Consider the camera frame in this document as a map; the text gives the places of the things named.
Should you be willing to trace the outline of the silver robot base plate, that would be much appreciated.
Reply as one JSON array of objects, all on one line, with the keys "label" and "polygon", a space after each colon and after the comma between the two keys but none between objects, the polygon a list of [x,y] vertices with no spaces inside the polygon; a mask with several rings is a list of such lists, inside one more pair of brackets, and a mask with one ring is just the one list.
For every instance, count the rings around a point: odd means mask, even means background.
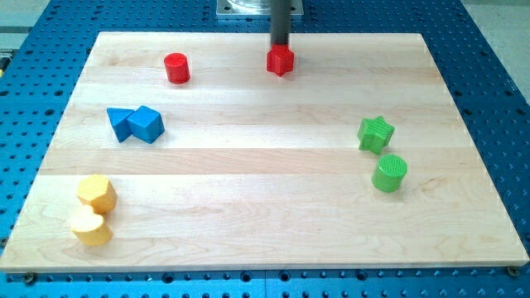
[{"label": "silver robot base plate", "polygon": [[223,17],[265,17],[271,11],[270,0],[217,0],[216,15]]}]

